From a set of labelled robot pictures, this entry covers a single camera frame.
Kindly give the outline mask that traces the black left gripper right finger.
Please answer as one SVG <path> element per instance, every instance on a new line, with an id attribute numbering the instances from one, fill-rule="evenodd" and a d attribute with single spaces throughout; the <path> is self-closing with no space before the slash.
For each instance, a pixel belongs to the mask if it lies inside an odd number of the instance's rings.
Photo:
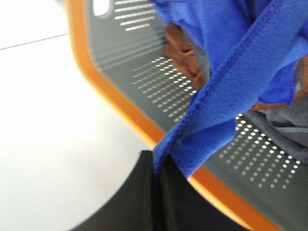
<path id="1" fill-rule="evenodd" d="M 245 231 L 200 195 L 171 156 L 160 168 L 156 187 L 159 231 Z"/>

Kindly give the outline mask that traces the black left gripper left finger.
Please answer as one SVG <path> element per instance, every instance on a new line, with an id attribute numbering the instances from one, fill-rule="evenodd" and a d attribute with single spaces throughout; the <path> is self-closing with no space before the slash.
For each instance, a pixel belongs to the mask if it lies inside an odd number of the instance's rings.
<path id="1" fill-rule="evenodd" d="M 74 231 L 154 231 L 152 151 L 141 151 L 119 190 Z"/>

